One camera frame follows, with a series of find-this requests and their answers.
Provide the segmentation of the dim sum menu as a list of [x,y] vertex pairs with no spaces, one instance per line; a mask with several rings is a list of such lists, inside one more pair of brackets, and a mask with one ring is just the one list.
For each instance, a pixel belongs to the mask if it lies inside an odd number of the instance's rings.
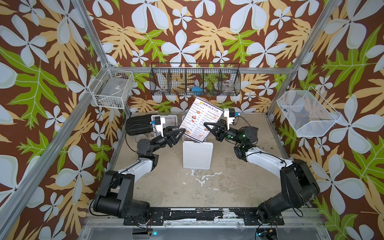
[[181,122],[180,128],[185,129],[184,135],[193,141],[202,143],[210,131],[204,123],[217,123],[224,110],[206,102],[201,98],[195,98],[186,116]]

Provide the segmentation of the white menu holder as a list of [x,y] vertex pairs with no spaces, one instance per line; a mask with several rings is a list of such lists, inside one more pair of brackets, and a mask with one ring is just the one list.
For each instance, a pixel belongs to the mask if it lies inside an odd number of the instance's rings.
[[211,168],[214,144],[209,142],[183,142],[183,167],[186,169],[209,170]]
[[178,126],[178,116],[177,115],[167,115],[165,116],[164,127]]

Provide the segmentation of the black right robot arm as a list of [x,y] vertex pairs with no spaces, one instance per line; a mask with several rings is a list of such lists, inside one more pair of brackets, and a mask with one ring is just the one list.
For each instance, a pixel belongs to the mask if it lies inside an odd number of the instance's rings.
[[247,126],[237,130],[230,128],[225,120],[204,123],[204,127],[219,142],[235,142],[234,152],[238,159],[257,165],[280,179],[281,192],[258,206],[257,219],[261,224],[272,222],[288,209],[299,209],[319,195],[320,187],[306,162],[286,160],[256,146],[258,128]]

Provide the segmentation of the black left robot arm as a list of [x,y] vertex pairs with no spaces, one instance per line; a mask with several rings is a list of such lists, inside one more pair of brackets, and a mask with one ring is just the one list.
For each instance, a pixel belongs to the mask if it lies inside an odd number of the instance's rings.
[[178,126],[166,127],[162,135],[152,140],[139,140],[135,163],[125,169],[105,173],[99,191],[90,203],[90,213],[127,219],[129,224],[138,227],[148,224],[150,204],[134,199],[134,184],[157,166],[159,155],[154,152],[166,146],[175,146],[185,133],[186,129]]

